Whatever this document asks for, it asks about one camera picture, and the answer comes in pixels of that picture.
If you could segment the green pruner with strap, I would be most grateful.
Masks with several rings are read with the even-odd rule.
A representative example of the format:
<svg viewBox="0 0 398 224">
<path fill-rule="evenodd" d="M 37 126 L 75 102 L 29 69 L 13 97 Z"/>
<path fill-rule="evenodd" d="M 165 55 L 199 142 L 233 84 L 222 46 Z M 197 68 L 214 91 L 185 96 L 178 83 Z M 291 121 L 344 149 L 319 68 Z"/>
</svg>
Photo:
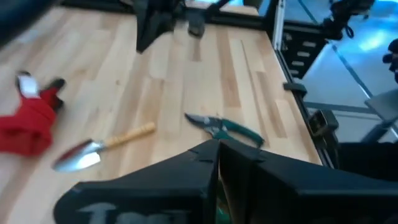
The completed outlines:
<svg viewBox="0 0 398 224">
<path fill-rule="evenodd" d="M 255 143 L 256 147 L 262 147 L 265 142 L 264 138 L 258 133 L 226 118 L 191 113 L 184 113 L 184 116 L 194 126 L 202 128 L 209 133 L 213 139 L 234 139 L 234 137 L 229 135 L 229 131 L 232 131 L 247 137 Z"/>
</svg>

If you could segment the black aluminium table frame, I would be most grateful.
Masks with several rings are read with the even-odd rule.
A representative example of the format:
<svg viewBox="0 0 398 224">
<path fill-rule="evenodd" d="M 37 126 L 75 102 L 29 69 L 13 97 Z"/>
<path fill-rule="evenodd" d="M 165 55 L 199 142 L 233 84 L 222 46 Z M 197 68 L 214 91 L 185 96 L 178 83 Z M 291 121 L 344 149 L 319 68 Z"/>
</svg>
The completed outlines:
<svg viewBox="0 0 398 224">
<path fill-rule="evenodd" d="M 211 3 L 206 8 L 189 7 L 187 11 L 195 14 L 201 14 L 205 18 L 206 24 L 214 24 L 221 26 L 231 26 L 244 29 L 253 29 L 265 32 L 272 40 L 274 21 L 275 21 L 275 7 L 278 0 L 271 0 L 271 8 L 267 10 L 264 16 L 239 14 L 237 12 L 226 12 L 222 11 L 222 7 L 225 6 L 230 0 L 217 0 L 217 2 Z M 62 0 L 61 5 L 65 7 L 74 7 L 78 9 L 88 9 L 104 12 L 115 12 L 122 14 L 134 14 L 132 3 L 123 3 L 121 0 Z M 187 21 L 186 18 L 182 17 L 178 21 Z M 333 20 L 326 18 L 321 24 L 315 24 L 322 26 L 325 33 L 327 42 L 329 40 L 340 40 L 343 36 L 341 30 L 342 26 L 336 25 Z M 281 50 L 275 50 L 277 59 L 282 66 L 287 82 L 292 82 L 294 77 L 291 75 L 290 70 L 285 62 Z M 303 105 L 303 98 L 297 94 L 293 94 L 298 107 L 303 113 L 303 118 L 308 123 L 309 115 Z"/>
</svg>

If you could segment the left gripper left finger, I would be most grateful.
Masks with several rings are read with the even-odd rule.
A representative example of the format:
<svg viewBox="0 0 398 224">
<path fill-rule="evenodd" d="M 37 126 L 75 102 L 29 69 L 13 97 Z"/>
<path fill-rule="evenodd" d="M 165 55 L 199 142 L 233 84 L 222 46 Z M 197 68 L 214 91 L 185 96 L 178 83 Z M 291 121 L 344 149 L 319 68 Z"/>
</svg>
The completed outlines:
<svg viewBox="0 0 398 224">
<path fill-rule="evenodd" d="M 215 224 L 219 142 L 117 179 L 79 182 L 53 209 L 56 224 Z"/>
</svg>

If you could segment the black frame clip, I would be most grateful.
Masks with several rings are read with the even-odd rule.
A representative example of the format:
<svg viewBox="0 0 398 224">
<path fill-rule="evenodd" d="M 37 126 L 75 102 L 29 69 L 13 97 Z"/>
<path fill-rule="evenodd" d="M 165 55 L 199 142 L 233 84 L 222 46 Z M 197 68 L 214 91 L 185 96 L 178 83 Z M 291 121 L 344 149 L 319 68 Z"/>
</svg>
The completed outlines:
<svg viewBox="0 0 398 224">
<path fill-rule="evenodd" d="M 306 87 L 300 83 L 285 82 L 283 83 L 283 89 L 286 91 L 291 91 L 293 94 L 297 94 L 301 98 L 304 98 L 307 94 Z"/>
</svg>

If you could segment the black panel with white labels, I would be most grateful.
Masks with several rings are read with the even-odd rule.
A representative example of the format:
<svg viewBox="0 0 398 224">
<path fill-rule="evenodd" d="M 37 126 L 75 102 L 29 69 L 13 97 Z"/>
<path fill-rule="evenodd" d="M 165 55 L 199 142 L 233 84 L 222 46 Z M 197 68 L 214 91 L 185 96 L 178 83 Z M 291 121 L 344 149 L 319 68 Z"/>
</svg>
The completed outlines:
<svg viewBox="0 0 398 224">
<path fill-rule="evenodd" d="M 302 79 L 327 44 L 322 26 L 286 22 L 281 52 L 294 78 Z"/>
</svg>

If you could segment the red garden tool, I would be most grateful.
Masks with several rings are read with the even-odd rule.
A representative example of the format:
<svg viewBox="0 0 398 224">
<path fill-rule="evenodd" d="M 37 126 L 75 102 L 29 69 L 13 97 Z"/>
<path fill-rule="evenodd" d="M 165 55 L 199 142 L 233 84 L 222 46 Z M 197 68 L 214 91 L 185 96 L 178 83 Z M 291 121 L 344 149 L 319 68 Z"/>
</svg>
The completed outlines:
<svg viewBox="0 0 398 224">
<path fill-rule="evenodd" d="M 0 152 L 39 156 L 53 143 L 52 126 L 64 106 L 58 93 L 66 81 L 55 78 L 41 88 L 29 72 L 19 71 L 15 85 L 19 106 L 13 114 L 0 116 Z"/>
</svg>

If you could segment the white metal strip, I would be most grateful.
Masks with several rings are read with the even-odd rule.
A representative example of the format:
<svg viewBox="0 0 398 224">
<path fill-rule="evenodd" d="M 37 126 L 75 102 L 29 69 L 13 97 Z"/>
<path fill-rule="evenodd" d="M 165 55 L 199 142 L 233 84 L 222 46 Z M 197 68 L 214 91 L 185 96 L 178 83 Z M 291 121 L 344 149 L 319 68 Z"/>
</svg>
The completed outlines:
<svg viewBox="0 0 398 224">
<path fill-rule="evenodd" d="M 285 0 L 278 0 L 277 5 L 275 7 L 275 21 L 274 21 L 274 30 L 272 36 L 272 46 L 274 50 L 281 50 L 282 48 L 284 16 L 285 16 Z"/>
</svg>

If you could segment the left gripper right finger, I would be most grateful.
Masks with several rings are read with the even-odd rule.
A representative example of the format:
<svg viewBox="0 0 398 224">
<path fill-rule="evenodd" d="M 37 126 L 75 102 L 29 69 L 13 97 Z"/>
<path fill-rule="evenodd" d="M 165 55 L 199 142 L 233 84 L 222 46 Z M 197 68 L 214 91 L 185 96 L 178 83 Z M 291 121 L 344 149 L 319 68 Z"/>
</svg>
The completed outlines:
<svg viewBox="0 0 398 224">
<path fill-rule="evenodd" d="M 398 224 L 398 183 L 220 141 L 233 224 Z"/>
</svg>

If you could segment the wooden-handled metal garden trowel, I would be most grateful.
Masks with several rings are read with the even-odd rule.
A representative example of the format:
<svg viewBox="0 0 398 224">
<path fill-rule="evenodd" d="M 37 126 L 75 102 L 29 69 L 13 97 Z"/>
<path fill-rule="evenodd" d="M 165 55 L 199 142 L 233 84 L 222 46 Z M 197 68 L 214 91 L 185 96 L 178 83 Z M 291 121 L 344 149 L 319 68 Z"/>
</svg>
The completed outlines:
<svg viewBox="0 0 398 224">
<path fill-rule="evenodd" d="M 75 172 L 86 169 L 101 161 L 103 151 L 118 147 L 133 139 L 153 133 L 156 126 L 153 122 L 132 129 L 125 134 L 113 136 L 105 140 L 87 139 L 64 152 L 52 165 L 57 172 Z"/>
</svg>

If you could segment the grey padded stool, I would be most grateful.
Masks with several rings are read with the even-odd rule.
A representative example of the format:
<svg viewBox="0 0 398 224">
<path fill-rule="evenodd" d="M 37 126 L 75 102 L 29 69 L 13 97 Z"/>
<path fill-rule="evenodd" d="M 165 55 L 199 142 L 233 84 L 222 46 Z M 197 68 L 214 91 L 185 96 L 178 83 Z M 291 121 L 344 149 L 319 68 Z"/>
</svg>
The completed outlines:
<svg viewBox="0 0 398 224">
<path fill-rule="evenodd" d="M 365 101 L 365 105 L 373 110 L 381 122 L 362 138 L 362 142 L 377 142 L 398 120 L 398 89 L 387 91 Z"/>
</svg>

